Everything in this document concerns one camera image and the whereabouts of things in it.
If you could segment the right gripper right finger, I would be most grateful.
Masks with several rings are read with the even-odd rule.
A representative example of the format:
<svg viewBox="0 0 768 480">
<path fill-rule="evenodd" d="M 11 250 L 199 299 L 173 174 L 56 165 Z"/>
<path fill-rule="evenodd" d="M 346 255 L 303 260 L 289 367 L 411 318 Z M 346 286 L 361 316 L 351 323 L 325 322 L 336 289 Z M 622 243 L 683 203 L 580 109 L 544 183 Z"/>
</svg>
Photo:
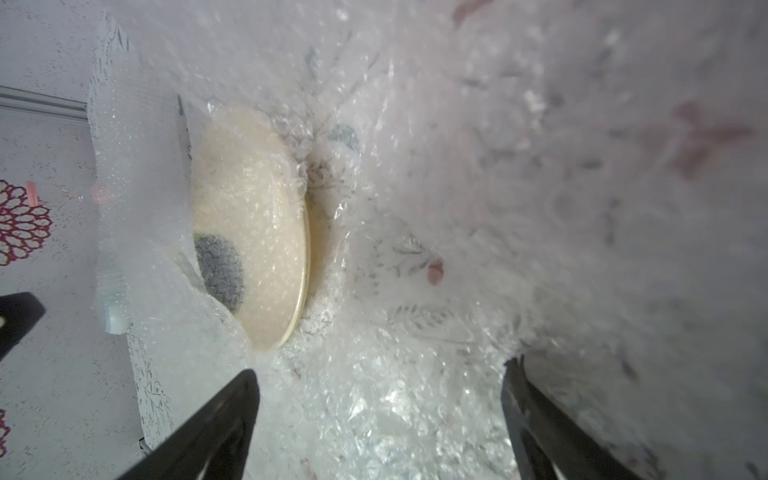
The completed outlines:
<svg viewBox="0 0 768 480">
<path fill-rule="evenodd" d="M 527 378 L 524 358 L 505 363 L 501 404 L 522 479 L 636 479 Z"/>
</svg>

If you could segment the bubble-wrapped plate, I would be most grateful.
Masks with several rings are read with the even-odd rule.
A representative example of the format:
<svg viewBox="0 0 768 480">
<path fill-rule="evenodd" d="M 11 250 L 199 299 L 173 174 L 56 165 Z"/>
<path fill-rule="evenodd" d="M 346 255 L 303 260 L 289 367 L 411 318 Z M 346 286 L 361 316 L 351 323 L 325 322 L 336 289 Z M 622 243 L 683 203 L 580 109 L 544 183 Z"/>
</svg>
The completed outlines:
<svg viewBox="0 0 768 480">
<path fill-rule="evenodd" d="M 276 349 L 306 300 L 309 223 L 295 162 L 251 109 L 220 112 L 193 149 L 191 217 L 207 292 L 255 350 Z"/>
</svg>

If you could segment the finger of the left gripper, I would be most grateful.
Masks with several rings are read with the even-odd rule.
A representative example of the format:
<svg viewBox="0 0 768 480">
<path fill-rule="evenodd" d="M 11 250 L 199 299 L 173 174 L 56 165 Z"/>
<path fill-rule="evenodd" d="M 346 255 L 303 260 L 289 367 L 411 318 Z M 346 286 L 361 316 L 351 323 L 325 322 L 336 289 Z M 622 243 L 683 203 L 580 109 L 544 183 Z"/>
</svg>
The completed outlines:
<svg viewBox="0 0 768 480">
<path fill-rule="evenodd" d="M 45 313 L 44 305 L 31 292 L 1 297 L 1 359 L 21 342 Z"/>
</svg>

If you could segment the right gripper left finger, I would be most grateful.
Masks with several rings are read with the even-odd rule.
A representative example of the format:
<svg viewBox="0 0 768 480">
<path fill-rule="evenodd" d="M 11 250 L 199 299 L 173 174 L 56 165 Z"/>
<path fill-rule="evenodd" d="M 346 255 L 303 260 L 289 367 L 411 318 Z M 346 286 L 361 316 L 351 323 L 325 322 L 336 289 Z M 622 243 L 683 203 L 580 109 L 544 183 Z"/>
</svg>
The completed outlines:
<svg viewBox="0 0 768 480">
<path fill-rule="evenodd" d="M 241 479 L 260 403 L 256 373 L 236 375 L 123 479 Z"/>
</svg>

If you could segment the pink wall hook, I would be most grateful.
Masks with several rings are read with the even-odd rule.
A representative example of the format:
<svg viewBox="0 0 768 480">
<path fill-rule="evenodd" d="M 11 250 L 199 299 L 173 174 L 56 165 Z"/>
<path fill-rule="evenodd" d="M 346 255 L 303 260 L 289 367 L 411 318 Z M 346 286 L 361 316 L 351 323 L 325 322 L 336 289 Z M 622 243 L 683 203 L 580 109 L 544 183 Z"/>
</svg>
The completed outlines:
<svg viewBox="0 0 768 480">
<path fill-rule="evenodd" d="M 26 191 L 28 205 L 32 208 L 38 207 L 40 205 L 40 201 L 39 201 L 36 183 L 32 181 L 27 181 L 25 183 L 25 191 Z"/>
</svg>

